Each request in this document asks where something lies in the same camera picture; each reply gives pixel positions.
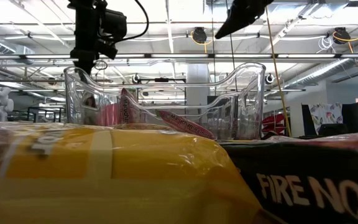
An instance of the clear plastic bin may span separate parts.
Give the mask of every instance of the clear plastic bin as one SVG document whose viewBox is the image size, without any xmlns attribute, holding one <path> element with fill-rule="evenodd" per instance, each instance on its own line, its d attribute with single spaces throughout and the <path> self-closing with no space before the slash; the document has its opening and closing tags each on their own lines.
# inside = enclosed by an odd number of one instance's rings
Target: clear plastic bin
<svg viewBox="0 0 358 224">
<path fill-rule="evenodd" d="M 67 121 L 99 126 L 122 124 L 119 119 L 120 102 L 127 100 L 137 111 L 138 123 L 165 124 L 156 115 L 156 110 L 163 110 L 201 125 L 217 139 L 260 139 L 264 75 L 265 67 L 262 64 L 244 63 L 216 83 L 101 85 L 94 82 L 82 69 L 69 67 L 65 69 Z M 222 90 L 232 86 L 236 78 L 238 83 L 249 83 L 247 88 L 219 95 L 211 104 L 205 106 L 142 105 L 131 97 L 121 96 L 122 88 L 210 87 L 213 93 L 215 87 Z"/>
</svg>

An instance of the black cable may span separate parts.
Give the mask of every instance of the black cable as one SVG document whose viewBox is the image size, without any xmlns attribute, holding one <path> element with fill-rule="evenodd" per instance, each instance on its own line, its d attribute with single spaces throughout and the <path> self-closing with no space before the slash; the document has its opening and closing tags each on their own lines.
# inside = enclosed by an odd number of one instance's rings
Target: black cable
<svg viewBox="0 0 358 224">
<path fill-rule="evenodd" d="M 212 14 L 212 53 L 214 54 L 214 81 L 216 83 L 216 63 L 215 63 L 215 31 L 214 31 L 214 1 L 211 1 L 211 14 Z"/>
<path fill-rule="evenodd" d="M 118 42 L 124 41 L 124 40 L 131 40 L 131 39 L 135 39 L 135 38 L 141 37 L 141 36 L 143 36 L 143 35 L 148 31 L 148 29 L 149 29 L 149 24 L 150 24 L 150 22 L 149 22 L 149 16 L 147 15 L 146 10 L 145 10 L 144 7 L 142 6 L 142 4 L 139 2 L 139 0 L 135 0 L 135 2 L 136 2 L 137 5 L 142 9 L 142 11 L 143 11 L 143 13 L 144 13 L 144 16 L 146 17 L 146 28 L 144 29 L 144 31 L 143 31 L 141 34 L 135 35 L 135 36 L 132 36 L 132 37 L 123 38 L 123 39 L 121 39 L 121 40 L 116 41 L 115 44 L 118 43 Z"/>
<path fill-rule="evenodd" d="M 229 6 L 227 6 L 227 0 L 226 0 L 226 9 L 229 10 Z M 230 45 L 231 45 L 231 56 L 232 56 L 232 60 L 233 60 L 233 70 L 235 70 L 236 69 L 236 64 L 234 63 L 233 40 L 231 38 L 231 34 L 230 34 Z M 236 92 L 238 92 L 238 89 L 237 89 L 237 76 L 234 77 L 234 82 L 236 84 Z"/>
</svg>

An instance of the yellow bag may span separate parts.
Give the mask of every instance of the yellow bag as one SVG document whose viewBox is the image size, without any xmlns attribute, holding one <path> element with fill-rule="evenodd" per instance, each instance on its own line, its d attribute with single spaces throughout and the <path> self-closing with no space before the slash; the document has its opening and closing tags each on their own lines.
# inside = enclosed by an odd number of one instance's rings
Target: yellow bag
<svg viewBox="0 0 358 224">
<path fill-rule="evenodd" d="M 205 138 L 0 123 L 0 223 L 266 223 L 261 209 Z"/>
</svg>

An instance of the ceiling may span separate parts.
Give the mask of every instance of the ceiling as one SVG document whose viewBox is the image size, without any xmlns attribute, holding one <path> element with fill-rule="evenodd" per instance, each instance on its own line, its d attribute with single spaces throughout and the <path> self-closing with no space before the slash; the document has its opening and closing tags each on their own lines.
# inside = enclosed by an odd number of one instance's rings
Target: ceiling
<svg viewBox="0 0 358 224">
<path fill-rule="evenodd" d="M 8 44 L 23 45 L 34 51 L 35 54 L 69 54 L 74 47 L 73 30 L 75 29 L 75 11 L 68 9 L 67 0 L 24 0 L 21 1 L 24 8 L 30 12 L 32 17 L 10 0 L 0 0 L 0 40 Z M 141 33 L 145 28 L 145 17 L 135 1 L 131 0 L 107 0 L 108 8 L 123 12 L 127 17 L 127 36 Z M 120 54 L 124 53 L 187 53 L 203 54 L 204 46 L 197 45 L 191 37 L 186 36 L 195 27 L 204 27 L 209 38 L 216 33 L 222 23 L 226 20 L 226 7 L 216 6 L 213 9 L 204 6 L 203 0 L 168 0 L 170 29 L 167 24 L 167 9 L 165 0 L 140 0 L 149 15 L 150 27 L 142 39 L 124 41 L 116 45 Z M 303 53 L 319 54 L 345 52 L 349 46 L 333 44 L 332 48 L 321 50 L 319 42 L 321 36 L 328 32 L 333 33 L 335 27 L 345 27 L 352 38 L 358 37 L 358 7 L 345 7 L 349 1 L 326 1 L 318 11 L 306 17 L 290 29 L 285 35 L 290 40 L 279 40 L 274 45 L 275 53 Z M 298 17 L 298 13 L 306 6 L 307 1 L 275 1 L 269 6 L 269 19 L 272 35 L 280 32 L 290 21 Z M 173 37 L 173 48 L 170 48 L 168 33 L 171 30 Z M 65 39 L 63 45 L 52 37 L 53 32 L 59 38 Z M 252 37 L 259 33 L 264 38 Z M 231 54 L 257 54 L 270 45 L 269 28 L 264 14 L 253 25 L 241 29 L 232 35 L 232 41 L 226 37 L 216 40 L 206 46 L 207 53 Z M 296 40 L 296 38 L 311 38 L 310 40 Z M 352 42 L 357 50 L 358 40 Z M 174 63 L 176 74 L 186 75 L 186 62 Z M 264 63 L 267 73 L 274 73 L 273 63 Z M 310 68 L 312 63 L 278 63 L 278 73 L 283 79 L 290 79 L 300 72 Z M 230 73 L 233 70 L 231 62 L 219 62 L 215 65 L 210 62 L 209 71 L 216 75 Z M 133 74 L 138 73 L 145 77 L 169 77 L 172 75 L 172 63 L 156 63 L 151 66 L 120 66 L 116 67 L 125 77 L 130 79 Z M 24 75 L 24 68 L 6 68 L 19 75 Z M 29 68 L 35 72 L 38 68 Z M 47 67 L 41 72 L 35 72 L 33 78 L 60 77 L 64 67 Z M 115 82 L 117 73 L 106 70 L 104 75 Z"/>
</svg>

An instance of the white robot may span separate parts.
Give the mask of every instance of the white robot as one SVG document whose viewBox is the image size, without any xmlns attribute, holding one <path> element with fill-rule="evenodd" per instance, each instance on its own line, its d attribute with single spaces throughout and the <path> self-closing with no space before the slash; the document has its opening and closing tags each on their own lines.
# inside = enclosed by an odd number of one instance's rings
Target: white robot
<svg viewBox="0 0 358 224">
<path fill-rule="evenodd" d="M 0 87 L 0 121 L 7 121 L 7 112 L 13 111 L 14 102 L 8 97 L 10 92 L 10 88 Z"/>
</svg>

